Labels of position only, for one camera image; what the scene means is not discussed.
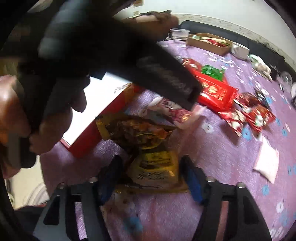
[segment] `table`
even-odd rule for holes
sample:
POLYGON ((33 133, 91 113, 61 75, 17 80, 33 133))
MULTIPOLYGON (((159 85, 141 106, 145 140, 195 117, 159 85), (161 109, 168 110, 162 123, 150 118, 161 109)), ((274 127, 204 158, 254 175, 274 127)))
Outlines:
MULTIPOLYGON (((250 63, 238 60, 231 54, 224 57, 188 46, 179 48, 172 41, 160 43, 174 56, 193 58, 202 65, 209 64, 225 69, 229 85, 240 92, 251 92, 255 85, 267 96, 276 121, 262 132, 270 145, 279 151, 279 169, 274 184, 253 170, 260 148, 260 138, 252 135, 246 125, 242 137, 211 110, 206 109, 202 117, 187 130, 175 130, 170 146, 179 156, 190 155, 196 166, 207 176, 221 183, 236 185, 244 182, 259 206, 273 240, 284 237, 296 219, 296 111, 290 105, 290 94, 281 92, 276 83, 271 83, 252 71, 250 63)), ((147 106, 154 93, 145 91, 131 106, 130 111, 147 106)), ((60 182, 75 184, 95 176, 115 154, 123 159, 124 151, 108 140, 100 142, 83 159, 75 159, 57 143, 48 153, 41 155, 44 181, 49 194, 60 182)), ((102 208, 106 226, 113 241, 132 240, 191 240, 202 213, 190 193, 135 195, 125 197, 114 194, 102 208)), ((80 237, 85 230, 80 227, 80 237)))

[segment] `black sofa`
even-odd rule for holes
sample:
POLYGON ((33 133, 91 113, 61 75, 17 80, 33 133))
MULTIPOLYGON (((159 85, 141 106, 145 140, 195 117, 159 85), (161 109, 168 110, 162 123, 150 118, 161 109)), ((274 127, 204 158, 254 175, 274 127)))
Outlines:
POLYGON ((296 82, 296 72, 285 62, 284 57, 259 42, 223 28, 189 20, 182 22, 179 28, 190 30, 190 34, 210 33, 242 44, 250 49, 250 54, 258 55, 266 64, 275 65, 280 73, 283 71, 290 73, 293 82, 296 82))

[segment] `decorative wall trim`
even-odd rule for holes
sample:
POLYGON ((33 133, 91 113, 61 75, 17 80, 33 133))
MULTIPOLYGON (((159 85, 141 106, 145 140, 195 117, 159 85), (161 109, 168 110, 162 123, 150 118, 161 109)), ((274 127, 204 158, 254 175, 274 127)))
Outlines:
POLYGON ((213 25, 216 27, 224 28, 230 31, 233 31, 235 33, 238 33, 240 35, 243 35, 249 39, 258 41, 263 44, 267 44, 271 49, 273 49, 275 52, 277 52, 279 55, 283 56, 285 58, 285 61, 296 71, 296 62, 288 56, 282 49, 271 43, 269 40, 266 38, 263 38, 259 34, 244 28, 242 26, 239 26, 237 24, 221 20, 218 18, 212 18, 212 17, 207 17, 207 16, 202 16, 202 15, 194 15, 194 14, 181 14, 181 13, 174 13, 174 16, 178 17, 179 22, 182 23, 185 20, 191 20, 195 22, 200 22, 200 23, 205 23, 209 25, 213 25))

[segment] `screw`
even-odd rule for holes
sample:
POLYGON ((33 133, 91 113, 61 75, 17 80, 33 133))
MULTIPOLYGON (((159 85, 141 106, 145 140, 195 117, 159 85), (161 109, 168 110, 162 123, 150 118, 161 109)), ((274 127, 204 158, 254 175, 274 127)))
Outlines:
POLYGON ((213 178, 213 177, 211 177, 211 176, 206 177, 206 180, 207 180, 207 182, 209 182, 209 183, 213 183, 214 181, 216 181, 216 179, 213 178))
POLYGON ((60 183, 59 185, 57 185, 57 188, 58 188, 58 189, 64 189, 65 186, 66 186, 65 183, 60 183))
POLYGON ((90 183, 95 183, 95 182, 97 182, 98 181, 98 179, 96 178, 96 177, 91 177, 90 179, 89 179, 89 182, 90 183))
POLYGON ((246 185, 245 185, 244 183, 238 183, 237 186, 238 186, 239 188, 245 188, 245 187, 246 187, 246 185))

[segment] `cup of water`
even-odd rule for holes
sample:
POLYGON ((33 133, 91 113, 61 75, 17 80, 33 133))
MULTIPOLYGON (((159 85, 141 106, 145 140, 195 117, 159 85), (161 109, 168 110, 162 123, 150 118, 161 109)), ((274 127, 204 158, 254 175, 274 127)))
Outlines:
POLYGON ((172 28, 171 30, 172 39, 179 47, 187 46, 187 38, 189 36, 189 30, 181 28, 172 28))

